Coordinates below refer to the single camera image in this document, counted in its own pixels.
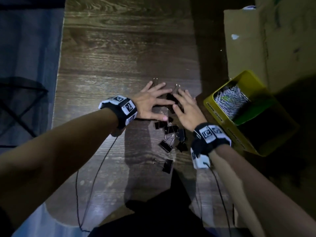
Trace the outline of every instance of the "black wristband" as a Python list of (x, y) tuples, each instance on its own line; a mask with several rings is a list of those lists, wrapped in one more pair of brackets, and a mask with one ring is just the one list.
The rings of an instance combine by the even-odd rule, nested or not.
[(199, 124), (194, 132), (192, 150), (195, 155), (208, 155), (216, 147), (227, 144), (231, 145), (231, 139), (217, 125), (211, 123)]
[(110, 97), (100, 103), (99, 109), (109, 108), (118, 118), (118, 129), (123, 129), (137, 116), (137, 108), (133, 101), (127, 97), (118, 95)]

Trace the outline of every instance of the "yellow container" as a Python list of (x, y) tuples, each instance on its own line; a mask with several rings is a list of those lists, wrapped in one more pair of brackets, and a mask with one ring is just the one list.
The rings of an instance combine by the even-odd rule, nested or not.
[[(274, 104), (264, 111), (264, 114), (259, 114), (249, 122), (237, 126), (214, 100), (214, 95), (227, 85), (237, 85), (251, 103), (261, 98), (269, 98), (274, 100)], [(204, 100), (204, 105), (237, 148), (261, 156), (272, 153), (299, 128), (299, 125), (250, 70), (243, 71), (216, 90)]]

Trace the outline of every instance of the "wood grain surface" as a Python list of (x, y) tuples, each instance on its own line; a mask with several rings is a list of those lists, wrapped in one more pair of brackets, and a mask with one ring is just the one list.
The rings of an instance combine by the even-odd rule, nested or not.
[[(137, 93), (153, 78), (168, 88), (180, 84), (202, 100), (228, 79), (223, 10), (247, 4), (252, 1), (66, 0), (53, 126), (95, 111), (110, 96)], [(161, 165), (168, 158), (158, 146), (163, 138), (153, 121), (134, 121), (126, 128), (101, 167), (83, 228), (129, 214), (124, 207), (128, 200), (147, 201), (170, 187), (171, 175), (152, 164), (153, 158)], [(93, 178), (113, 141), (108, 137), (79, 171), (81, 220)], [(189, 152), (171, 158), (192, 200), (192, 211), (203, 215), (205, 226), (227, 227), (211, 172), (196, 171)], [(46, 201), (53, 218), (73, 226), (78, 225), (75, 177)], [(232, 220), (232, 203), (220, 186)]]

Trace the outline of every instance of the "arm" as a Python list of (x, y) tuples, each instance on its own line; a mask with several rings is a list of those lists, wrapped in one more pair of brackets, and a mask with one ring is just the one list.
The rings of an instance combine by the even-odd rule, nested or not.
[[(207, 122), (188, 91), (175, 95), (184, 107), (173, 109), (190, 131)], [(209, 157), (227, 188), (238, 213), (255, 236), (316, 236), (316, 222), (229, 145)]]
[[(157, 97), (172, 90), (150, 88), (152, 82), (132, 100), (137, 117), (159, 119), (154, 105), (174, 102)], [(0, 206), (18, 228), (66, 179), (82, 167), (118, 126), (116, 115), (107, 108), (81, 116), (56, 127), (0, 156)]]

